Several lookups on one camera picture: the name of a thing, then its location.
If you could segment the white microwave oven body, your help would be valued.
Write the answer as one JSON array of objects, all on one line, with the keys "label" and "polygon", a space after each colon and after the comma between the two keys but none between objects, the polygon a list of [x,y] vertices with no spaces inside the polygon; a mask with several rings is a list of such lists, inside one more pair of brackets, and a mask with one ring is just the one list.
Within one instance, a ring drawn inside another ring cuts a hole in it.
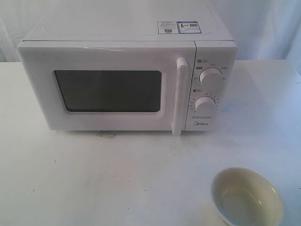
[{"label": "white microwave oven body", "polygon": [[[202,33],[158,34],[157,23],[165,21],[197,21]],[[237,52],[234,39],[207,0],[63,0],[23,41],[194,42],[196,56],[183,131],[210,131],[216,126]],[[199,81],[208,68],[222,73],[218,89],[204,88]],[[201,97],[213,98],[216,108],[197,112],[195,102]]]}]

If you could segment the white ceramic bowl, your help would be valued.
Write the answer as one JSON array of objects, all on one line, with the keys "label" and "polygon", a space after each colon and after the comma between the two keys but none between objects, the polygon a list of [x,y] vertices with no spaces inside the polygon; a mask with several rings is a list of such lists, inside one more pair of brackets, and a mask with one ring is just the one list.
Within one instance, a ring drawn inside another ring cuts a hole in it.
[{"label": "white ceramic bowl", "polygon": [[227,226],[278,226],[284,204],[276,188],[250,169],[231,167],[211,182],[214,209]]}]

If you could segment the lower white timer knob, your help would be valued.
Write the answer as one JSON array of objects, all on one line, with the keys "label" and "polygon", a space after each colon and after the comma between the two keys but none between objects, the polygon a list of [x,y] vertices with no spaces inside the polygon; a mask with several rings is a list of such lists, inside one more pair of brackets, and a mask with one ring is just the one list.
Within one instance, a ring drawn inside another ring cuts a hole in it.
[{"label": "lower white timer knob", "polygon": [[201,97],[195,102],[195,109],[199,113],[211,112],[216,108],[215,101],[211,97]]}]

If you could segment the blue white warning sticker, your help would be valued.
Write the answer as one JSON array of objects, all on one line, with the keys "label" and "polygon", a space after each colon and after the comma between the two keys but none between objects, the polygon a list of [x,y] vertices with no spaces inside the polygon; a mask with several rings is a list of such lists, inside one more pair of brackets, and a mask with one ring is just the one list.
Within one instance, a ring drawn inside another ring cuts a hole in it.
[{"label": "blue white warning sticker", "polygon": [[158,34],[199,34],[202,33],[197,21],[158,22]]}]

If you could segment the white microwave door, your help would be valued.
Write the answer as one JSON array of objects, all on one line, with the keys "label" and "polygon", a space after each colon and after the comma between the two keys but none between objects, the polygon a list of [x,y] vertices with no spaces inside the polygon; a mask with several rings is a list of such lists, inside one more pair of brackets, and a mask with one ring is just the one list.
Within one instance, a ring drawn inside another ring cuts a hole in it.
[{"label": "white microwave door", "polygon": [[17,52],[52,130],[185,129],[192,41],[23,41]]}]

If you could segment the upper white control knob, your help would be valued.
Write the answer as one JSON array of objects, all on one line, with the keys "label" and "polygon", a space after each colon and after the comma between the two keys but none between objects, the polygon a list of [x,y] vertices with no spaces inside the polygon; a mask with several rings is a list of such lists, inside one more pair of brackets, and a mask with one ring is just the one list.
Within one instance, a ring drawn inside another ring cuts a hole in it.
[{"label": "upper white control knob", "polygon": [[204,88],[218,89],[223,84],[222,73],[217,68],[208,68],[200,74],[199,81]]}]

